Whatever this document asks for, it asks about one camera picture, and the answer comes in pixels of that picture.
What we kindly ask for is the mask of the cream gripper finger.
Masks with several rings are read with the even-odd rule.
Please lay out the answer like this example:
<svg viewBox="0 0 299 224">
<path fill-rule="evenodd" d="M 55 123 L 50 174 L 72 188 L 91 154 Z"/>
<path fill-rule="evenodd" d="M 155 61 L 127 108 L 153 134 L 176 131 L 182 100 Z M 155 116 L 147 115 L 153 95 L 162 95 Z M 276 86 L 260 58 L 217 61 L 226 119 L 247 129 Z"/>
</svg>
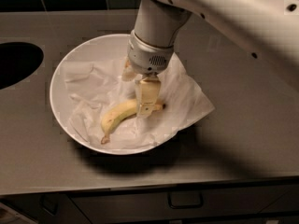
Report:
<svg viewBox="0 0 299 224">
<path fill-rule="evenodd" d="M 161 81 L 157 76 L 143 76 L 135 81 L 136 114 L 139 118 L 151 115 L 158 101 Z"/>
<path fill-rule="evenodd" d="M 134 80 L 135 77 L 136 77 L 136 72 L 133 69 L 129 59 L 126 59 L 126 61 L 124 63 L 123 70 L 122 70 L 121 79 L 123 81 L 128 82 L 128 81 Z"/>
</svg>

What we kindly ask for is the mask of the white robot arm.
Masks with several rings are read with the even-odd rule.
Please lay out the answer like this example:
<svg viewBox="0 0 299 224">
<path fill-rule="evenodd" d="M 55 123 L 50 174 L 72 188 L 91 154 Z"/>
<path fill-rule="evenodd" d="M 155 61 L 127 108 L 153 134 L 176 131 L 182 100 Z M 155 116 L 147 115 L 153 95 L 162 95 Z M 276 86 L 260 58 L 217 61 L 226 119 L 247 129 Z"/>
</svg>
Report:
<svg viewBox="0 0 299 224">
<path fill-rule="evenodd" d="M 192 14 L 298 88 L 299 0 L 141 0 L 126 63 L 128 73 L 142 76 L 135 85 L 139 117 L 151 115 L 157 75 L 167 68 L 178 31 Z"/>
</svg>

